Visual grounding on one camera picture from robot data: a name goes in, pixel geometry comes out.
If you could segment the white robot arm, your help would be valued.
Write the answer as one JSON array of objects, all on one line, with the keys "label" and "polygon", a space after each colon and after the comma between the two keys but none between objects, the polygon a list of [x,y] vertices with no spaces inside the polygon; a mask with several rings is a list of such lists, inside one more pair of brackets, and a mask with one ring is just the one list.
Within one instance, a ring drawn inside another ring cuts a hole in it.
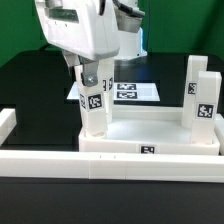
[{"label": "white robot arm", "polygon": [[143,11],[120,0],[34,0],[46,40],[81,60],[90,61],[81,78],[84,86],[98,84],[97,68],[102,59],[120,49],[119,32],[137,33]]}]

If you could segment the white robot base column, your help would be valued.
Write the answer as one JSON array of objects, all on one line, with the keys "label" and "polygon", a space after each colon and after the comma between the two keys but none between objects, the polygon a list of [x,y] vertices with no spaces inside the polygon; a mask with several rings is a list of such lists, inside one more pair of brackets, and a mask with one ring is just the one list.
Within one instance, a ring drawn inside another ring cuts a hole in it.
[{"label": "white robot base column", "polygon": [[129,61],[145,57],[147,52],[143,49],[143,30],[139,29],[137,33],[119,32],[120,51],[115,57],[118,61]]}]

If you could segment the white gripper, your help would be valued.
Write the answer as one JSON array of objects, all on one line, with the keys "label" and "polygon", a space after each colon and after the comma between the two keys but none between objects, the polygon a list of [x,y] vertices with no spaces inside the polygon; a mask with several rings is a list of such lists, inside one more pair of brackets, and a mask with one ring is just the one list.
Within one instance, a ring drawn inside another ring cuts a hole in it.
[{"label": "white gripper", "polygon": [[96,60],[116,56],[119,32],[112,0],[34,0],[46,40],[61,49],[69,75],[81,64],[81,84],[98,84]]}]

